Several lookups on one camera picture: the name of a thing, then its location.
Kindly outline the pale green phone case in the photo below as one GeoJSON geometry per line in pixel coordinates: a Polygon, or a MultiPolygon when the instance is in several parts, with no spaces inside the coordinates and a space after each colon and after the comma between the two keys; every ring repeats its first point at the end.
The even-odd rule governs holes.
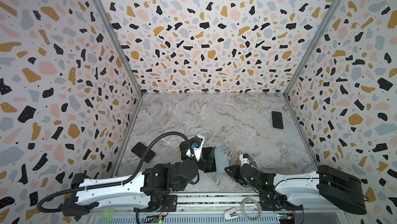
{"type": "Polygon", "coordinates": [[[226,147],[215,148],[214,155],[217,173],[224,173],[225,168],[230,166],[226,147]]]}

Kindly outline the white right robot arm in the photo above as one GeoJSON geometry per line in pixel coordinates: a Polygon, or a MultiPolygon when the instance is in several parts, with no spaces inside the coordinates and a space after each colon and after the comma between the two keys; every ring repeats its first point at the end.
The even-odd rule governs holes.
{"type": "Polygon", "coordinates": [[[296,175],[265,173],[244,164],[226,167],[225,172],[243,187],[259,195],[265,211],[301,210],[305,205],[335,206],[355,215],[367,213],[361,180],[327,165],[296,175]]]}

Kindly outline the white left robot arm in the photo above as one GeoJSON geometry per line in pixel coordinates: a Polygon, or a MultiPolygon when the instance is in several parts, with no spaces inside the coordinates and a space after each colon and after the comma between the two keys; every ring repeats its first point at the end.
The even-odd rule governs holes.
{"type": "Polygon", "coordinates": [[[196,184],[200,179],[199,171],[209,172],[214,166],[213,147],[204,147],[201,136],[193,137],[191,142],[194,154],[187,150],[187,143],[182,142],[180,162],[140,171],[131,181],[128,176],[98,180],[76,174],[71,185],[75,192],[61,206],[63,215],[80,219],[94,209],[126,206],[154,212],[165,204],[174,211],[177,198],[170,193],[182,192],[188,185],[196,184]]]}

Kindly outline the small phone in green case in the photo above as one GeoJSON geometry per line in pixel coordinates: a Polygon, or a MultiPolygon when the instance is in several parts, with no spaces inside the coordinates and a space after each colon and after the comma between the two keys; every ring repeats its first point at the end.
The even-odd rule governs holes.
{"type": "Polygon", "coordinates": [[[282,113],[278,111],[271,112],[271,120],[273,128],[284,129],[282,113]]]}

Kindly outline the black phone on table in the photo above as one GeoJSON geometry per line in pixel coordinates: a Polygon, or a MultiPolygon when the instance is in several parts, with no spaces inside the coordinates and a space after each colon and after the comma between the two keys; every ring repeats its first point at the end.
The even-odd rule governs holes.
{"type": "MultiPolygon", "coordinates": [[[[138,143],[131,149],[131,152],[132,152],[133,154],[135,154],[136,156],[138,156],[139,158],[142,158],[146,150],[147,150],[147,146],[146,146],[145,144],[141,143],[141,142],[138,142],[138,143]]],[[[146,163],[150,163],[150,162],[153,160],[153,158],[154,158],[155,156],[156,156],[156,152],[154,152],[152,149],[150,149],[150,150],[147,152],[147,155],[145,156],[144,161],[145,161],[146,163]]]]}

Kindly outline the purple playing card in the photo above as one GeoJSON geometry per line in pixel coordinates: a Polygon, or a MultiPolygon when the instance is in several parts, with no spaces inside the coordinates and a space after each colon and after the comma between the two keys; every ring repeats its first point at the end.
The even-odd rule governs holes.
{"type": "Polygon", "coordinates": [[[259,167],[258,167],[256,161],[251,161],[251,162],[249,163],[249,165],[250,165],[252,168],[254,168],[254,169],[260,171],[260,169],[259,169],[259,167]]]}

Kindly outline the white pink stapler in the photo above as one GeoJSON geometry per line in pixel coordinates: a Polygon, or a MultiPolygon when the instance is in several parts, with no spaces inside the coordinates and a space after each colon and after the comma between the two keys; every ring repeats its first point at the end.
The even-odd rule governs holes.
{"type": "Polygon", "coordinates": [[[238,218],[237,208],[231,208],[224,213],[225,220],[234,220],[238,218]]]}

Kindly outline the green tape roll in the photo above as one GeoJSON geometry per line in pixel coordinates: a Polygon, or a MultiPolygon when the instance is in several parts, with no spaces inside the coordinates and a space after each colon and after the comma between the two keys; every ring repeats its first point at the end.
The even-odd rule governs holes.
{"type": "Polygon", "coordinates": [[[114,209],[107,208],[102,212],[101,220],[103,222],[109,222],[113,219],[113,216],[114,216],[114,209]]]}

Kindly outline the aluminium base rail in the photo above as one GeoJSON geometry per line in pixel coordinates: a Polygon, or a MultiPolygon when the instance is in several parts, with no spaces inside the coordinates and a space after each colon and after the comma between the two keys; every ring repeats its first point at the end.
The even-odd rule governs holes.
{"type": "Polygon", "coordinates": [[[351,214],[335,206],[305,205],[301,210],[265,211],[258,207],[259,195],[236,193],[181,193],[176,195],[175,210],[135,213],[132,207],[114,209],[113,219],[101,220],[104,210],[84,216],[81,224],[353,224],[351,214]],[[238,218],[225,220],[224,213],[237,208],[238,218]]]}

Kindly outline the aluminium corner post left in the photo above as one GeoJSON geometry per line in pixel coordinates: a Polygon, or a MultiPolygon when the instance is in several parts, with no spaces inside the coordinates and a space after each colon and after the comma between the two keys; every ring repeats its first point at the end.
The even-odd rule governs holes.
{"type": "Polygon", "coordinates": [[[101,20],[106,33],[109,36],[109,39],[110,39],[112,45],[114,46],[114,48],[116,50],[118,57],[121,60],[121,63],[126,71],[126,74],[131,81],[133,92],[135,93],[135,95],[137,96],[138,99],[141,99],[143,93],[138,86],[138,83],[135,79],[135,76],[133,74],[131,66],[127,61],[126,55],[123,53],[122,46],[116,37],[116,34],[112,27],[112,24],[106,15],[105,8],[104,8],[101,0],[92,0],[92,3],[98,13],[99,19],[101,20]]]}

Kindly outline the aluminium corner post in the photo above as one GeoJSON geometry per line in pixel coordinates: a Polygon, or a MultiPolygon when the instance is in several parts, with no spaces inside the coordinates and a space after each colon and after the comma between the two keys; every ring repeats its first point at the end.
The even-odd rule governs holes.
{"type": "Polygon", "coordinates": [[[131,66],[127,61],[126,55],[123,53],[122,46],[116,37],[116,34],[112,27],[112,24],[106,15],[105,8],[104,8],[101,0],[92,0],[92,3],[98,13],[99,19],[101,20],[106,33],[109,36],[109,39],[110,39],[112,45],[114,46],[114,48],[116,50],[118,57],[121,60],[121,63],[126,71],[126,74],[131,81],[133,92],[135,93],[135,95],[137,96],[138,99],[141,99],[143,93],[138,86],[138,83],[135,79],[135,76],[133,74],[131,66]]]}
{"type": "Polygon", "coordinates": [[[302,60],[300,61],[299,65],[296,67],[296,70],[293,73],[293,76],[292,76],[290,82],[288,83],[288,85],[286,87],[286,90],[283,93],[283,96],[284,96],[285,99],[287,99],[287,96],[292,91],[293,86],[297,82],[300,73],[304,70],[304,67],[307,64],[307,62],[309,61],[309,59],[310,59],[313,51],[315,50],[318,42],[320,41],[321,37],[326,32],[327,27],[330,24],[330,22],[332,21],[332,18],[334,16],[336,10],[340,6],[341,2],[342,2],[342,0],[333,0],[333,2],[331,3],[329,10],[327,11],[327,13],[325,14],[323,20],[321,21],[320,25],[318,26],[318,29],[315,32],[314,37],[309,42],[309,46],[306,49],[302,60]]]}

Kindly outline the aluminium corner post right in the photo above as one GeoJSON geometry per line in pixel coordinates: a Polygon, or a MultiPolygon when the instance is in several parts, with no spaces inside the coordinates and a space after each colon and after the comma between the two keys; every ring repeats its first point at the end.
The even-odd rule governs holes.
{"type": "Polygon", "coordinates": [[[296,70],[293,73],[293,76],[292,76],[290,82],[288,83],[288,85],[286,87],[286,90],[283,93],[283,96],[284,96],[285,99],[287,99],[287,96],[292,91],[293,86],[297,82],[300,73],[304,70],[304,67],[307,64],[307,62],[309,61],[309,59],[310,59],[313,51],[315,50],[318,42],[320,41],[321,37],[326,32],[327,27],[330,24],[330,22],[332,21],[332,18],[334,16],[336,10],[340,6],[341,2],[342,2],[342,0],[333,0],[333,2],[331,3],[329,10],[327,11],[327,13],[325,14],[323,20],[321,21],[320,25],[318,26],[318,29],[315,32],[314,37],[309,42],[309,46],[306,49],[302,60],[300,61],[299,65],[296,67],[296,70]]]}

